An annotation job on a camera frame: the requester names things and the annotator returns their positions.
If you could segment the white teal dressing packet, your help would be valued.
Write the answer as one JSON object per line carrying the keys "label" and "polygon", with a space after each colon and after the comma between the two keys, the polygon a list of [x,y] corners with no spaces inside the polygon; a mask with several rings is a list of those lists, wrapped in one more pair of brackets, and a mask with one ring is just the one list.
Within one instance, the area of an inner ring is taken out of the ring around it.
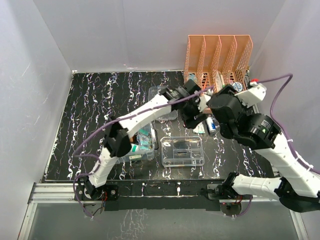
{"label": "white teal dressing packet", "polygon": [[205,127],[202,122],[200,122],[192,131],[193,131],[193,133],[200,134],[200,135],[206,133]]}

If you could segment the white blue bandage roll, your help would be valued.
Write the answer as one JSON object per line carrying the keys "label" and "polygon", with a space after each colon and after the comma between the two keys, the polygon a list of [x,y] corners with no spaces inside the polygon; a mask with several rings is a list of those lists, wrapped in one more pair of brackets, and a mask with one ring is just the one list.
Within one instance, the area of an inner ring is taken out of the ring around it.
{"label": "white blue bandage roll", "polygon": [[216,126],[214,124],[213,119],[210,116],[206,119],[206,125],[207,125],[207,128],[208,128],[208,132],[211,135],[216,133],[216,131],[217,131],[216,130]]}

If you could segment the clear divider tray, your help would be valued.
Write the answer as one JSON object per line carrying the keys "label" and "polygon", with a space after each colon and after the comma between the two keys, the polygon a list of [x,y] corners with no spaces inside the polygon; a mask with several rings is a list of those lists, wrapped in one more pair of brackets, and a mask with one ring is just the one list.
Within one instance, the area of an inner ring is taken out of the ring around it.
{"label": "clear divider tray", "polygon": [[164,167],[198,167],[205,163],[203,143],[199,136],[167,136],[160,143]]}

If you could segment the teal tape packet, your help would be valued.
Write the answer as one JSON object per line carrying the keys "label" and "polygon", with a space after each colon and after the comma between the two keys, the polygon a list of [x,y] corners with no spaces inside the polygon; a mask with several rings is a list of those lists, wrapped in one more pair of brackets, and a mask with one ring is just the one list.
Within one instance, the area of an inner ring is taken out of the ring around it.
{"label": "teal tape packet", "polygon": [[145,129],[140,129],[137,132],[137,138],[138,138],[139,144],[142,146],[147,146],[152,144],[151,134]]}

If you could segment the clear plastic medicine box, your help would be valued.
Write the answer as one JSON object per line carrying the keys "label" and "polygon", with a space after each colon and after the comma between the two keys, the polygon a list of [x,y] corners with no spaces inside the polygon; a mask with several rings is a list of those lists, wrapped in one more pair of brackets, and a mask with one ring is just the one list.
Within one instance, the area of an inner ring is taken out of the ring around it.
{"label": "clear plastic medicine box", "polygon": [[134,161],[152,161],[155,158],[155,151],[159,149],[156,130],[151,123],[145,125],[141,129],[148,131],[152,138],[151,145],[140,145],[137,138],[138,132],[133,136],[133,143],[139,145],[139,151],[129,152],[127,155],[120,157],[116,164],[134,162]]}

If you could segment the white green-label bottle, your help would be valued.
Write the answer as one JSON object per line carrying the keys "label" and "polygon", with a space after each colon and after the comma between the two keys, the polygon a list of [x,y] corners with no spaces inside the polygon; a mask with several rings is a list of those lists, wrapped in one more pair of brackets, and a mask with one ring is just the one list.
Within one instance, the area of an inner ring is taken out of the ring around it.
{"label": "white green-label bottle", "polygon": [[139,151],[139,145],[137,145],[137,144],[131,144],[131,149],[130,149],[130,153],[135,153],[135,152],[137,152],[137,151]]}

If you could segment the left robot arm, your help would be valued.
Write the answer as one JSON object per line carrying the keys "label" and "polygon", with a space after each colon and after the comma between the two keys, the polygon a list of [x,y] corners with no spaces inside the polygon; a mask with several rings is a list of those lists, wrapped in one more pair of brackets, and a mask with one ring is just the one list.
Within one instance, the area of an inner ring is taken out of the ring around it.
{"label": "left robot arm", "polygon": [[99,132],[104,132],[103,147],[101,154],[96,157],[95,166],[90,173],[80,176],[84,185],[83,192],[93,200],[103,195],[103,186],[118,158],[132,149],[131,138],[154,120],[178,111],[185,128],[196,128],[206,119],[204,110],[210,99],[206,92],[193,80],[177,88],[167,86],[141,107],[118,118],[112,117],[98,128],[83,142],[86,144]]}

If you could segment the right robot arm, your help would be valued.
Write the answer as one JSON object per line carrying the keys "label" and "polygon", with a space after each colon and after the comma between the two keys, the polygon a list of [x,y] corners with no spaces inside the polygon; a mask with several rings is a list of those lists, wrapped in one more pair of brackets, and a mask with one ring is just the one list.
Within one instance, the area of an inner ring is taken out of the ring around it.
{"label": "right robot arm", "polygon": [[297,153],[292,153],[289,141],[280,126],[261,113],[248,114],[247,108],[261,102],[266,88],[260,83],[241,92],[226,85],[218,93],[205,95],[206,105],[219,123],[220,134],[249,147],[280,173],[279,177],[249,177],[230,173],[213,194],[233,199],[239,195],[256,195],[280,201],[286,208],[298,212],[320,209],[320,175]]}

